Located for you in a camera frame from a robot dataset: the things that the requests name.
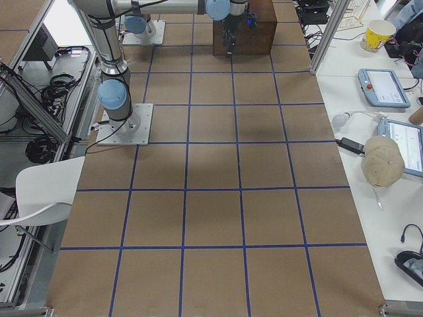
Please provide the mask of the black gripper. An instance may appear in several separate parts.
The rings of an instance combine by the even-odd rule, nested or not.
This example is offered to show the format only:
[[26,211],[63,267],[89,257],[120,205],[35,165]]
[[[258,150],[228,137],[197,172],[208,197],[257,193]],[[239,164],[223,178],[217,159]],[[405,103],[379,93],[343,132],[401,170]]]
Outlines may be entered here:
[[232,33],[236,33],[244,21],[245,15],[227,15],[222,20],[223,28],[223,45],[226,48],[226,57],[231,57],[236,46],[236,37]]

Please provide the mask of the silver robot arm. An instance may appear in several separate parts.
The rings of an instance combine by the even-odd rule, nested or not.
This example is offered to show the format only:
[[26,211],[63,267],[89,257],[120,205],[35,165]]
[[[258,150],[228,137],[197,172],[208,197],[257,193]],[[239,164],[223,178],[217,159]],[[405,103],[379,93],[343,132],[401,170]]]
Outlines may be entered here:
[[126,15],[124,24],[126,30],[137,37],[152,37],[157,31],[151,15]]
[[236,32],[248,19],[247,1],[72,1],[96,53],[100,56],[102,75],[128,85],[130,71],[121,52],[116,19],[124,16],[126,28],[134,34],[147,32],[151,14],[207,14],[222,22],[223,45],[230,56],[236,46]]

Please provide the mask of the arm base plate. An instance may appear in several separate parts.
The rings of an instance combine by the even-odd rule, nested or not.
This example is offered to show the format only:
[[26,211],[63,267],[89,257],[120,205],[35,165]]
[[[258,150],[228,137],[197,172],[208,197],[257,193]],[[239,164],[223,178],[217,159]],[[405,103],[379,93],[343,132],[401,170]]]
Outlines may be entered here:
[[106,124],[100,125],[96,142],[102,146],[118,145],[148,145],[151,131],[151,120],[153,117],[153,104],[132,104],[132,115],[125,124],[111,121],[106,111],[102,113],[102,121]]
[[164,40],[166,22],[150,20],[149,22],[126,21],[122,33],[123,46],[161,46]]

